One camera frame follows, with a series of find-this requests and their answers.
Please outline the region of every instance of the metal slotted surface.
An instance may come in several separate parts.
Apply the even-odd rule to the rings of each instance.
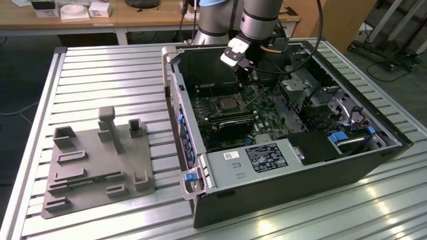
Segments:
[[[57,66],[51,113],[44,117],[48,125],[37,144],[43,151],[33,158],[37,162],[29,171],[31,189],[16,208],[21,210],[16,213],[17,238],[415,240],[426,237],[426,128],[327,42],[320,44],[319,52],[415,142],[414,147],[355,184],[193,229],[189,203],[180,193],[180,167],[160,88],[161,46],[68,49],[64,63]],[[40,211],[53,129],[65,125],[77,131],[97,128],[96,108],[108,105],[116,106],[116,124],[136,117],[147,123],[156,192],[45,220]]]

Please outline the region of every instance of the sticker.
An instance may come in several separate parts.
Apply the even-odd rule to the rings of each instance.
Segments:
[[[93,23],[93,27],[112,27],[113,25],[112,23]]]
[[[236,151],[225,152],[224,153],[225,160],[239,158],[239,153]]]
[[[287,160],[275,143],[247,148],[245,154],[252,163],[253,170],[257,173],[288,166]]]

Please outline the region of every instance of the green circuit board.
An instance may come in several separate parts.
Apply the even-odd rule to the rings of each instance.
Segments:
[[[191,101],[208,153],[274,141],[288,135],[271,92],[270,88],[251,85],[236,94],[196,97]],[[219,137],[217,133],[224,126],[228,129]],[[247,133],[240,137],[228,139],[227,134],[245,130]]]

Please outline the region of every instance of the power supply label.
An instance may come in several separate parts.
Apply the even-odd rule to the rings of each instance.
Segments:
[[[256,146],[245,149],[255,172],[261,173],[288,165],[278,144]]]

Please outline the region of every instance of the floor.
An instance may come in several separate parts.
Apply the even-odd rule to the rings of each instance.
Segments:
[[[378,24],[387,9],[375,9],[367,21]],[[395,13],[391,21],[384,27],[383,34],[392,28],[394,22],[400,18],[400,13]],[[411,33],[412,28],[407,28],[396,39],[402,44],[404,37]],[[419,34],[412,47],[427,39],[427,29]],[[132,33],[128,35],[131,44],[168,43],[173,41],[173,32]],[[0,45],[0,112],[9,113],[35,103],[43,91],[44,81],[49,70],[51,59],[55,47],[61,46],[61,41],[56,36],[9,37],[7,43]],[[372,53],[358,49],[346,54],[354,64],[366,71],[367,66],[382,62],[382,58]],[[427,126],[427,54],[420,56],[422,66],[394,82],[375,81],[388,95],[415,116],[420,123]],[[388,72],[380,65],[372,67],[371,73],[375,77],[390,80],[407,72],[398,69]],[[23,114],[32,121],[36,114],[37,105],[25,110]],[[31,125],[17,114],[13,116],[0,116],[0,223],[7,208],[12,185],[20,166],[25,143]]]

